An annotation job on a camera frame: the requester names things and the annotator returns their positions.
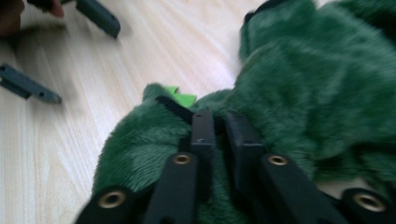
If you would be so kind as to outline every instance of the black plastic bracket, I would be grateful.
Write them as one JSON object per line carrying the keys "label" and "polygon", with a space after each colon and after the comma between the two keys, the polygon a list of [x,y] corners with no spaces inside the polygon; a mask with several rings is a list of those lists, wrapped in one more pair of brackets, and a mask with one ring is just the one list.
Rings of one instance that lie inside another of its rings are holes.
{"label": "black plastic bracket", "polygon": [[[108,35],[117,38],[120,32],[119,20],[104,6],[96,0],[75,0],[76,9],[84,16],[95,23]],[[29,4],[35,5],[43,10],[50,10],[53,6],[51,0],[28,0]],[[61,3],[68,3],[70,0],[62,0]]]}
{"label": "black plastic bracket", "polygon": [[151,197],[143,223],[195,223],[197,188],[197,157],[188,152],[171,155]]}
{"label": "black plastic bracket", "polygon": [[201,111],[192,116],[190,146],[191,153],[200,160],[198,198],[201,202],[207,202],[213,191],[216,146],[214,122],[210,111]]}
{"label": "black plastic bracket", "polygon": [[52,104],[60,104],[61,96],[36,83],[26,75],[4,63],[0,66],[0,86],[14,92],[24,99],[30,96]]}

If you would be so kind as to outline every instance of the wood grain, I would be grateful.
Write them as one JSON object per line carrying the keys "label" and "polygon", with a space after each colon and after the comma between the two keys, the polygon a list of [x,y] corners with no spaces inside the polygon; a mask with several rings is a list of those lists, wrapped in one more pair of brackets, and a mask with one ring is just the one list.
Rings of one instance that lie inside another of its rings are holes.
{"label": "wood grain", "polygon": [[0,42],[0,62],[64,99],[46,105],[0,88],[0,223],[72,223],[90,197],[104,142],[146,85],[198,97],[231,88],[241,68],[239,28],[262,3],[101,2],[120,19],[118,40],[71,3],[63,20],[27,7],[21,35]]}

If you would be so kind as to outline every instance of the black plastic piece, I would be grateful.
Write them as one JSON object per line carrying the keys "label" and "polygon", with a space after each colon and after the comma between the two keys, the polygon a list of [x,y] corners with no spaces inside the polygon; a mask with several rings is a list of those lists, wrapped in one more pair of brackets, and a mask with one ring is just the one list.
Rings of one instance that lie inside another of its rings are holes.
{"label": "black plastic piece", "polygon": [[62,102],[62,98],[57,93],[41,86],[6,63],[0,66],[0,86],[24,99],[33,95],[46,103],[60,104]]}
{"label": "black plastic piece", "polygon": [[76,9],[89,18],[108,35],[117,38],[120,32],[120,22],[105,7],[95,0],[76,0]]}
{"label": "black plastic piece", "polygon": [[100,190],[85,206],[79,215],[76,224],[129,224],[138,221],[139,206],[144,207],[144,197],[134,195],[130,189],[112,186]]}
{"label": "black plastic piece", "polygon": [[289,158],[267,153],[261,158],[260,179],[279,211],[279,223],[337,223],[347,221]]}
{"label": "black plastic piece", "polygon": [[174,100],[166,96],[158,96],[155,98],[155,100],[165,106],[166,109],[171,111],[174,115],[180,117],[184,122],[192,124],[193,113],[189,109],[181,106],[180,104],[176,103]]}
{"label": "black plastic piece", "polygon": [[198,197],[201,202],[206,202],[212,197],[215,146],[212,113],[205,110],[194,114],[191,127],[191,153],[200,160]]}
{"label": "black plastic piece", "polygon": [[[46,11],[53,6],[51,0],[28,0],[27,2]],[[67,2],[70,2],[70,0],[61,1],[62,4]],[[96,0],[76,0],[76,2],[76,9],[79,12],[105,31],[105,33],[117,38],[120,32],[120,22],[109,10]]]}
{"label": "black plastic piece", "polygon": [[143,223],[195,223],[197,187],[197,157],[188,152],[171,155],[151,197]]}
{"label": "black plastic piece", "polygon": [[228,112],[226,127],[231,152],[230,161],[235,189],[246,199],[255,197],[253,185],[257,182],[257,168],[260,157],[265,153],[259,134],[242,115]]}
{"label": "black plastic piece", "polygon": [[394,205],[370,190],[347,189],[343,193],[341,203],[343,214],[350,223],[396,223]]}

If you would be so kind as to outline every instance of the green plush fabric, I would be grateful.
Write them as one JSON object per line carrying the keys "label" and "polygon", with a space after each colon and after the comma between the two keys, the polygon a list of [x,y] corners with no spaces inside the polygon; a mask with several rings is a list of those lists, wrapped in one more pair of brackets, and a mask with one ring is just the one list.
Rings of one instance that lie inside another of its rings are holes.
{"label": "green plush fabric", "polygon": [[[385,193],[385,183],[396,185],[396,52],[355,16],[360,9],[288,0],[256,13],[241,28],[244,66],[234,87],[190,110],[242,113],[269,150],[293,158],[313,181],[363,176]],[[111,185],[140,190],[158,179],[191,130],[154,100],[160,95],[170,96],[160,84],[148,85],[143,103],[106,140],[92,193]],[[214,199],[200,204],[198,219],[248,223],[230,202],[223,148],[219,136]]]}

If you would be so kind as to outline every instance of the green fur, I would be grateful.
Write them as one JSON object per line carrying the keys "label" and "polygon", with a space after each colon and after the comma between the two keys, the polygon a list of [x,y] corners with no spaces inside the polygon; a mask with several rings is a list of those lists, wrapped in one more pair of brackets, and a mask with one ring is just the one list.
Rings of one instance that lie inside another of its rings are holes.
{"label": "green fur", "polygon": [[350,10],[357,17],[375,22],[386,16],[396,18],[396,3],[394,0],[344,0],[339,6]]}
{"label": "green fur", "polygon": [[[241,28],[244,66],[234,88],[210,93],[190,110],[238,111],[271,151],[293,158],[312,180],[360,175],[384,193],[384,183],[396,184],[396,54],[351,10],[289,0],[258,13]],[[170,96],[161,85],[148,85],[142,105],[109,136],[93,193],[111,185],[142,189],[177,151],[191,127],[156,103],[159,95]],[[200,205],[199,221],[247,223],[230,202],[218,140],[215,197]]]}

